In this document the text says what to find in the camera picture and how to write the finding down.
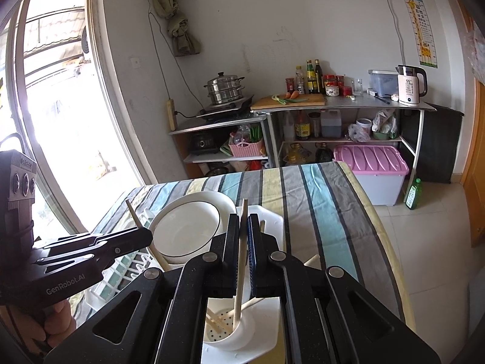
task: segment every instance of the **stove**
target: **stove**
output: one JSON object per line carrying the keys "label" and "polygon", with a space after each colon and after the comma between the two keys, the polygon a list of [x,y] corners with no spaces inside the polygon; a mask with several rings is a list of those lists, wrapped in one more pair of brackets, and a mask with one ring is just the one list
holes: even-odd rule
{"label": "stove", "polygon": [[230,103],[209,105],[205,109],[200,110],[197,117],[204,120],[216,120],[242,115],[246,113],[249,106],[251,106],[253,96],[254,94]]}

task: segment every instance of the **metal screw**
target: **metal screw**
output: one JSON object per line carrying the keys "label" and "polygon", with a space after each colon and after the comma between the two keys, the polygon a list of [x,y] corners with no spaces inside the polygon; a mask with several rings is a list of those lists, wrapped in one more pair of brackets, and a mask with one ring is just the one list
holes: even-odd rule
{"label": "metal screw", "polygon": [[285,252],[280,252],[279,250],[271,253],[271,259],[274,261],[283,261],[286,258]]}
{"label": "metal screw", "polygon": [[214,252],[207,252],[202,255],[202,260],[205,262],[213,262],[217,260],[217,254]]}
{"label": "metal screw", "polygon": [[143,276],[147,279],[156,279],[160,276],[160,270],[158,268],[149,268],[143,273]]}
{"label": "metal screw", "polygon": [[343,269],[341,269],[340,267],[332,267],[331,269],[328,270],[328,273],[330,274],[331,277],[334,277],[334,278],[343,277]]}

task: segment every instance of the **human hand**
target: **human hand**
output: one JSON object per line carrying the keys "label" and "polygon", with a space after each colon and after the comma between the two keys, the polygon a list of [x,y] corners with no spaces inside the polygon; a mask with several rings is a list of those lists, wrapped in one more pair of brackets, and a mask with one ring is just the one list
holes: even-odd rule
{"label": "human hand", "polygon": [[47,316],[44,327],[42,327],[31,316],[23,313],[19,308],[10,306],[12,318],[20,336],[15,331],[6,307],[0,307],[0,317],[13,336],[19,341],[21,337],[30,352],[40,354],[41,350],[35,344],[34,340],[45,341],[46,334],[49,334],[47,343],[52,348],[55,348],[76,329],[76,320],[71,316],[69,301],[63,300],[54,304],[52,307],[53,312]]}

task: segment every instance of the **wooden cutting board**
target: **wooden cutting board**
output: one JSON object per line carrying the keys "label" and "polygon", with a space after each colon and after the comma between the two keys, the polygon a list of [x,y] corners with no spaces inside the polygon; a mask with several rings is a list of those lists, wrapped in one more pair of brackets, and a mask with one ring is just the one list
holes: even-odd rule
{"label": "wooden cutting board", "polygon": [[261,98],[258,101],[256,101],[253,105],[251,105],[251,110],[265,110],[269,108],[287,108],[287,107],[292,107],[292,106],[314,106],[314,107],[319,107],[319,106],[324,106],[327,102],[326,98],[323,96],[323,94],[302,94],[298,98],[308,98],[307,101],[300,101],[300,102],[295,102],[295,103],[286,103],[285,105],[280,104],[277,101],[274,101],[271,99],[271,96],[267,96],[265,98]]}

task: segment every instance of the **tied green curtain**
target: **tied green curtain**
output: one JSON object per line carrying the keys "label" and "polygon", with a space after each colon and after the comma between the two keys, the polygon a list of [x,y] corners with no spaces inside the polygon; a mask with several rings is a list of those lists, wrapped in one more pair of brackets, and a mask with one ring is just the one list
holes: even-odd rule
{"label": "tied green curtain", "polygon": [[172,37],[174,56],[200,53],[200,43],[188,32],[188,19],[179,12],[177,0],[153,0],[153,7],[160,17],[168,20],[167,29]]}

